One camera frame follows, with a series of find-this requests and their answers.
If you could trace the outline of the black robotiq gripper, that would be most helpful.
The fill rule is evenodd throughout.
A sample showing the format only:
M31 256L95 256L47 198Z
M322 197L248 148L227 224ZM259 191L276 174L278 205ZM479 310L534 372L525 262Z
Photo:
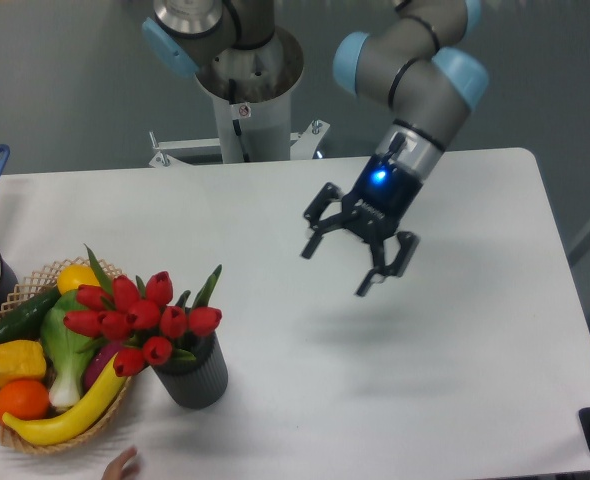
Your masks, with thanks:
M399 162L372 155L348 194L343 197L337 185L327 182L305 209L303 217L311 234L301 257L310 259L325 234L345 229L368 243L371 253L372 267L355 292L358 297L365 297L372 285L388 277L401 277L420 237L397 229L422 186L419 177ZM323 219L333 203L340 204L340 212ZM393 236L398 250L387 263L384 242Z

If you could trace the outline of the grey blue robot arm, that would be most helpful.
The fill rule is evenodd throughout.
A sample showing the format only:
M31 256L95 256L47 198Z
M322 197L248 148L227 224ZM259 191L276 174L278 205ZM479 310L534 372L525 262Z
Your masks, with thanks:
M326 184L305 210L310 258L345 230L366 243L372 266L358 288L401 276L418 237L402 217L482 98L489 76L457 49L477 24L476 1L397 1L384 33L354 32L336 50L336 83L386 107L394 120L348 192ZM275 22L271 1L157 1L143 22L155 56L211 97L227 163L289 160L291 95L304 70L297 39Z

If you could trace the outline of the person's hand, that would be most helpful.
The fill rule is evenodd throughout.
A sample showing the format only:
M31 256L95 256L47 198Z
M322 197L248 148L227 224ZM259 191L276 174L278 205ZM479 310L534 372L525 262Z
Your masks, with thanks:
M101 479L102 480L123 480L136 476L141 466L136 459L138 450L135 446L130 446L117 455L106 466Z

